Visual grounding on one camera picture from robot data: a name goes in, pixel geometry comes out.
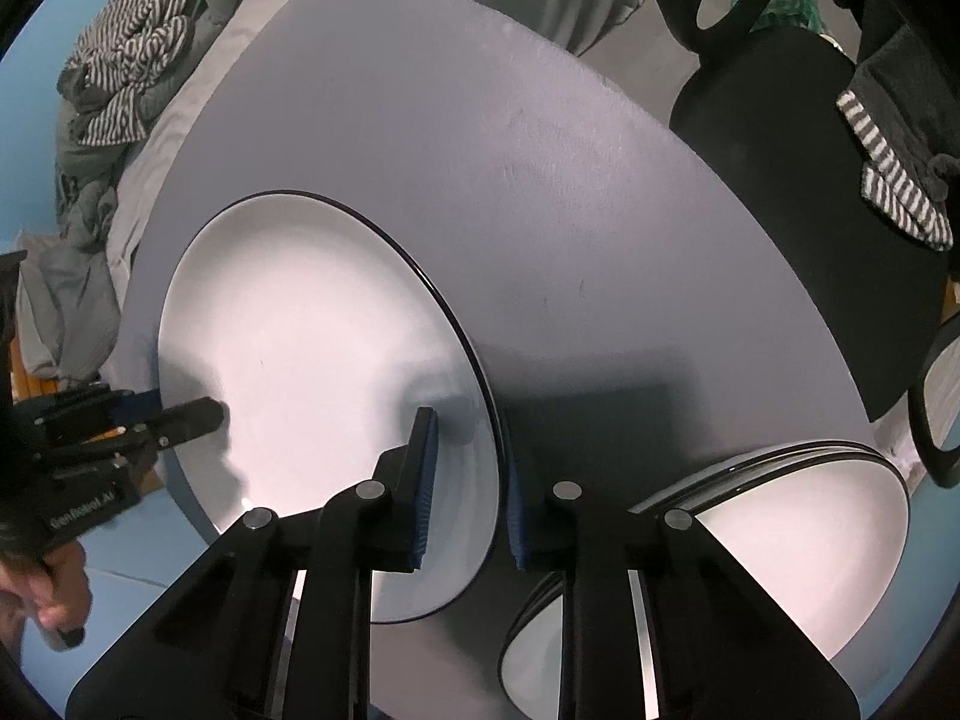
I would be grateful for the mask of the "person left hand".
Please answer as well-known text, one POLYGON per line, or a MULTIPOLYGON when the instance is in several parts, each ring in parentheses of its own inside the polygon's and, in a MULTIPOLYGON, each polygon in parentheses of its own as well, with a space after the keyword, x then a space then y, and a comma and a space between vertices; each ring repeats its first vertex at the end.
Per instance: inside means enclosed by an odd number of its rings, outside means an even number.
POLYGON ((20 656, 26 619, 39 628, 71 632, 88 621, 93 595, 80 541, 53 550, 43 564, 29 559, 2 559, 2 645, 20 656))

